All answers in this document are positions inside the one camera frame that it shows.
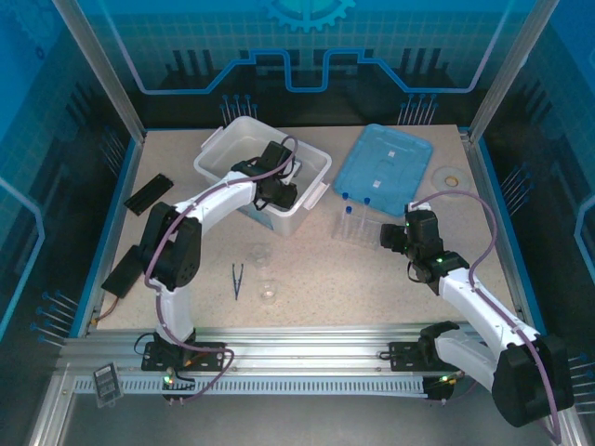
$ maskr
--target white plastic container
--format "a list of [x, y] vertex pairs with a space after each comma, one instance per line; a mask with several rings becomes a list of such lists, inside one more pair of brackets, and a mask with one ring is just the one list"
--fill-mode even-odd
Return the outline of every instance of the white plastic container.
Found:
[[[227, 128], [220, 127], [205, 141], [202, 152], [194, 160], [194, 168], [213, 185], [234, 164], [260, 156], [270, 141], [281, 142], [286, 136], [287, 134], [261, 121], [248, 116], [239, 117]], [[289, 149], [294, 149], [292, 140], [285, 144]], [[296, 160], [301, 162], [301, 168], [291, 180], [297, 185], [297, 198], [291, 209], [285, 211], [271, 204], [262, 211], [257, 211], [253, 204], [239, 209], [284, 236], [293, 234], [299, 228], [329, 186], [324, 183], [324, 175], [331, 166], [331, 157], [328, 154], [300, 141]]]

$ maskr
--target speckled countertop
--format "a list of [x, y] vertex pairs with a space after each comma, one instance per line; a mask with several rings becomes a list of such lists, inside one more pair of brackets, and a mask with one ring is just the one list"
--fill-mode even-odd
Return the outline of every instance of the speckled countertop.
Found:
[[[461, 169], [472, 178], [467, 157], [454, 125], [395, 127], [424, 138], [434, 147], [430, 164], [416, 197], [436, 191], [434, 171], [445, 165]], [[325, 182], [332, 183], [363, 127], [311, 127], [282, 129], [285, 133], [327, 152], [333, 165]], [[175, 186], [161, 201], [187, 200], [207, 187], [192, 163], [212, 130], [152, 131], [142, 153], [134, 192], [158, 173], [170, 177]], [[192, 318], [203, 327], [286, 327], [370, 325], [381, 323], [461, 321], [456, 309], [443, 302], [426, 286], [407, 280], [403, 256], [382, 248], [376, 251], [331, 238], [343, 202], [332, 188], [312, 209], [297, 232], [283, 238], [239, 212], [233, 212], [203, 238], [201, 267], [191, 283]], [[490, 241], [482, 208], [461, 197], [441, 197], [432, 202], [444, 248], [459, 252], [470, 263]], [[115, 262], [132, 244], [138, 244], [149, 211], [141, 216], [126, 213], [126, 222]], [[370, 212], [369, 218], [398, 222]], [[258, 269], [250, 254], [255, 243], [271, 250], [271, 263]], [[233, 293], [231, 264], [245, 263], [239, 298]], [[482, 282], [507, 307], [512, 308], [509, 289], [493, 252], [478, 268]], [[276, 300], [261, 298], [264, 281], [273, 280]], [[106, 294], [103, 310], [113, 300]], [[99, 323], [99, 329], [153, 328], [157, 323], [153, 291], [142, 278], [116, 311]]]

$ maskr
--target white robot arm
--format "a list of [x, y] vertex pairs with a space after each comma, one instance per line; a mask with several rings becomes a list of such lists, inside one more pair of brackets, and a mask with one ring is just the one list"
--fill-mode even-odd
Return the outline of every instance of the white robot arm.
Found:
[[[229, 183], [234, 179], [242, 177], [246, 177], [246, 175], [239, 172], [230, 172], [219, 183], [209, 189], [214, 189], [221, 183]], [[198, 220], [202, 226], [202, 237], [213, 228], [216, 223], [232, 211], [254, 202], [256, 189], [256, 183], [253, 182], [239, 183], [229, 186], [228, 188], [206, 197], [199, 206], [190, 211], [187, 218], [195, 218]], [[188, 206], [192, 205], [200, 195], [207, 192], [208, 190], [190, 198], [190, 200], [176, 204], [174, 206], [176, 211], [181, 213]], [[171, 291], [162, 283], [160, 287], [162, 289], [161, 306], [165, 323], [170, 332], [177, 339], [188, 339], [194, 332], [194, 324], [192, 322], [190, 310], [190, 286], [184, 285]], [[156, 331], [163, 339], [174, 344], [173, 340], [169, 338], [161, 324], [157, 324]]]
[[[280, 165], [286, 153], [282, 146], [277, 146], [270, 145], [267, 151], [271, 151], [265, 151], [259, 158], [264, 160], [261, 162], [264, 165], [258, 165], [255, 160], [239, 163], [218, 184], [190, 200], [175, 206], [159, 203], [153, 207], [139, 245], [145, 271], [172, 221], [200, 202], [181, 220], [175, 240], [165, 244], [152, 270], [151, 281], [161, 288], [163, 323], [176, 340], [193, 339], [188, 283], [200, 266], [202, 236], [231, 211], [247, 204], [254, 203], [260, 208], [268, 203], [284, 208], [293, 205], [297, 189], [289, 180], [297, 172], [295, 164], [282, 175], [267, 177], [262, 182], [248, 180], [234, 184]], [[496, 407], [509, 423], [522, 426], [549, 412], [535, 363], [526, 350], [525, 340], [519, 336], [522, 331], [547, 366], [558, 408], [572, 406], [573, 392], [563, 342], [552, 335], [540, 335], [510, 313], [477, 278], [474, 284], [469, 283], [469, 264], [459, 254], [443, 250], [437, 218], [427, 204], [415, 209], [409, 205], [405, 221], [403, 227], [382, 226], [382, 246], [405, 254], [416, 272], [416, 282], [427, 284], [436, 295], [456, 307], [484, 341], [471, 339], [452, 322], [428, 327], [422, 330], [418, 341], [427, 363], [440, 366], [446, 362], [470, 375], [492, 392]], [[178, 344], [162, 325], [157, 326], [156, 332], [166, 343]]]
[[[251, 203], [258, 210], [268, 204], [291, 208], [298, 196], [291, 179], [300, 166], [293, 156], [283, 142], [272, 141], [260, 157], [232, 166], [211, 188], [173, 206], [158, 203], [152, 208], [138, 247], [145, 273], [167, 230], [185, 214], [175, 229], [175, 238], [172, 234], [157, 256], [149, 279], [161, 290], [164, 325], [178, 341], [184, 342], [194, 333], [188, 283], [200, 267], [202, 237], [231, 211]], [[161, 323], [156, 331], [166, 342], [177, 344]]]
[[528, 342], [546, 368], [558, 410], [573, 405], [564, 343], [513, 315], [475, 275], [469, 279], [469, 264], [459, 254], [444, 251], [438, 220], [427, 203], [406, 206], [405, 226], [383, 225], [380, 242], [406, 255], [416, 273], [414, 282], [427, 284], [458, 309], [483, 340], [470, 338], [453, 322], [427, 327], [418, 340], [426, 364], [454, 365], [492, 393], [509, 423], [523, 426], [549, 414], [547, 392]]

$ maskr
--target blue plastic lid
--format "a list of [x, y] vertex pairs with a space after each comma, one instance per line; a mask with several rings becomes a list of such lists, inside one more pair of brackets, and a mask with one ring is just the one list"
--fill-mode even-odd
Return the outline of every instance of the blue plastic lid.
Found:
[[413, 201], [432, 155], [431, 144], [383, 125], [368, 125], [334, 182], [338, 195], [391, 216], [402, 216]]

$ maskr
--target wire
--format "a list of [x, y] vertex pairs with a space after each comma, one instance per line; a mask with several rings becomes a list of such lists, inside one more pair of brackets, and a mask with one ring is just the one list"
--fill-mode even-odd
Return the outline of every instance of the wire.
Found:
[[411, 277], [411, 274], [409, 274], [409, 270], [411, 269], [411, 265], [413, 265], [412, 262], [409, 262], [407, 264], [407, 279], [409, 279], [413, 283], [421, 283], [421, 281], [419, 281], [417, 279], [414, 279], [413, 277]]
[[120, 300], [120, 297], [116, 297], [115, 300], [112, 303], [112, 306], [109, 307], [105, 313], [99, 315], [97, 318], [95, 318], [93, 321], [91, 321], [91, 323], [93, 325], [97, 325], [99, 321], [101, 321], [102, 319], [107, 318], [109, 315], [111, 315], [113, 313], [113, 311], [115, 310], [116, 306], [118, 305], [118, 302]]
[[157, 292], [157, 298], [155, 299], [155, 308], [157, 311], [157, 319], [159, 320], [159, 323], [160, 323], [161, 327], [163, 328], [165, 334], [167, 336], [169, 336], [169, 338], [174, 342], [174, 344], [176, 344], [182, 348], [186, 348], [188, 350], [197, 351], [199, 353], [223, 353], [223, 354], [228, 353], [230, 355], [230, 359], [228, 360], [227, 364], [225, 364], [225, 366], [223, 366], [223, 369], [205, 387], [203, 387], [201, 390], [199, 390], [194, 395], [189, 396], [188, 398], [185, 398], [184, 401], [195, 400], [195, 399], [199, 398], [200, 396], [202, 396], [212, 386], [214, 386], [217, 383], [217, 381], [221, 378], [221, 376], [223, 376], [230, 368], [231, 363], [233, 362], [233, 359], [235, 358], [235, 353], [230, 348], [204, 348], [204, 347], [191, 346], [190, 344], [185, 344], [183, 341], [180, 341], [179, 339], [177, 339], [174, 336], [174, 334], [171, 332], [171, 330], [169, 330], [169, 327], [165, 323], [163, 311], [161, 308], [162, 288], [158, 284], [151, 283], [151, 276], [152, 276], [153, 270], [155, 269], [157, 259], [163, 252], [163, 250], [165, 248], [165, 244], [169, 240], [169, 237], [174, 233], [174, 231], [176, 230], [178, 225], [181, 223], [181, 221], [186, 217], [186, 215], [188, 215], [193, 209], [195, 209], [196, 206], [198, 206], [198, 204], [200, 202], [202, 202], [206, 197], [209, 197], [210, 195], [214, 194], [215, 192], [218, 192], [219, 190], [228, 188], [229, 186], [233, 186], [235, 184], [259, 181], [261, 179], [271, 177], [278, 172], [282, 172], [287, 167], [287, 165], [292, 162], [292, 160], [296, 156], [296, 152], [298, 151], [298, 140], [295, 137], [292, 137], [289, 135], [286, 136], [281, 141], [281, 145], [283, 146], [286, 143], [286, 141], [289, 139], [292, 139], [294, 141], [294, 149], [292, 150], [289, 157], [281, 165], [277, 166], [276, 168], [274, 168], [271, 171], [269, 171], [265, 174], [262, 174], [262, 175], [257, 175], [255, 177], [238, 178], [238, 179], [234, 179], [232, 181], [228, 181], [226, 183], [218, 184], [217, 186], [207, 190], [205, 193], [198, 196], [192, 204], [190, 204], [186, 209], [184, 209], [184, 211], [182, 211], [176, 217], [176, 219], [172, 222], [172, 224], [169, 226], [169, 228], [167, 228], [167, 230], [164, 233], [163, 238], [161, 239], [161, 241], [157, 245], [157, 248], [155, 249], [155, 252], [152, 256], [151, 262], [149, 262], [149, 267], [147, 267], [147, 270], [145, 272], [145, 285]]
[[529, 349], [529, 352], [531, 353], [531, 356], [533, 357], [533, 359], [535, 361], [535, 365], [537, 366], [537, 370], [539, 371], [539, 375], [541, 376], [541, 381], [543, 383], [544, 389], [546, 390], [549, 411], [551, 412], [551, 417], [552, 417], [553, 432], [550, 432], [549, 429], [547, 429], [543, 424], [541, 426], [546, 430], [546, 433], [549, 435], [549, 437], [556, 444], [561, 444], [562, 443], [562, 433], [561, 433], [561, 429], [560, 429], [560, 417], [558, 415], [558, 409], [556, 407], [556, 400], [554, 398], [554, 392], [553, 392], [553, 389], [551, 388], [551, 383], [548, 378], [548, 373], [546, 372], [546, 367], [544, 366], [543, 361], [539, 357], [539, 354], [537, 353], [535, 346], [531, 343], [531, 340], [524, 333], [524, 331], [517, 328], [517, 324], [515, 323], [515, 321], [513, 321], [510, 318], [510, 316], [506, 313], [506, 311], [504, 311], [502, 308], [500, 308], [498, 305], [496, 305], [494, 302], [492, 302], [492, 300], [490, 298], [488, 298], [488, 296], [485, 295], [485, 293], [480, 288], [475, 287], [475, 278], [473, 277], [475, 269], [480, 265], [480, 263], [482, 263], [485, 260], [486, 257], [488, 257], [488, 255], [494, 249], [494, 246], [496, 246], [496, 237], [498, 234], [498, 228], [497, 228], [497, 224], [496, 224], [496, 216], [494, 215], [494, 211], [492, 210], [490, 205], [488, 203], [486, 203], [481, 197], [479, 197], [478, 195], [475, 195], [474, 193], [466, 192], [464, 190], [443, 190], [441, 192], [436, 192], [436, 193], [431, 194], [429, 197], [426, 197], [423, 200], [416, 202], [415, 204], [413, 204], [412, 207], [415, 209], [416, 207], [420, 206], [421, 204], [429, 202], [430, 200], [433, 200], [434, 198], [438, 198], [442, 195], [465, 195], [467, 197], [473, 198], [482, 204], [483, 208], [486, 210], [486, 212], [490, 216], [490, 219], [492, 220], [492, 241], [488, 245], [487, 249], [483, 252], [483, 254], [481, 256], [479, 256], [479, 258], [477, 260], [475, 260], [475, 262], [473, 262], [473, 264], [471, 265], [471, 268], [469, 268], [469, 284], [471, 285], [471, 287], [473, 287], [473, 289], [475, 290], [477, 295], [479, 297], [481, 297], [482, 300], [493, 311], [495, 311], [498, 314], [498, 316], [500, 316], [510, 326], [510, 328], [512, 328], [515, 331], [515, 333], [519, 336], [519, 338], [524, 342], [524, 344]]
[[134, 347], [132, 347], [132, 348], [134, 349], [134, 352], [135, 352], [137, 355], [141, 355], [141, 356], [143, 355], [143, 353], [140, 353], [140, 352], [137, 350], [137, 347], [139, 346], [139, 342], [140, 342], [140, 341], [141, 341], [143, 338], [145, 338], [145, 337], [147, 337], [147, 336], [149, 336], [149, 335], [152, 335], [152, 334], [153, 334], [153, 332], [144, 333], [144, 334], [141, 334], [141, 335], [140, 335], [140, 336], [137, 338], [137, 340], [136, 340], [136, 341], [135, 341], [135, 343], [134, 343]]
[[196, 381], [194, 381], [193, 379], [191, 379], [191, 378], [185, 378], [185, 377], [183, 377], [183, 376], [180, 376], [180, 375], [179, 375], [179, 370], [178, 370], [178, 369], [176, 369], [176, 368], [174, 368], [174, 374], [176, 375], [176, 378], [177, 378], [179, 381], [186, 381], [187, 383], [193, 383], [193, 384], [196, 384]]

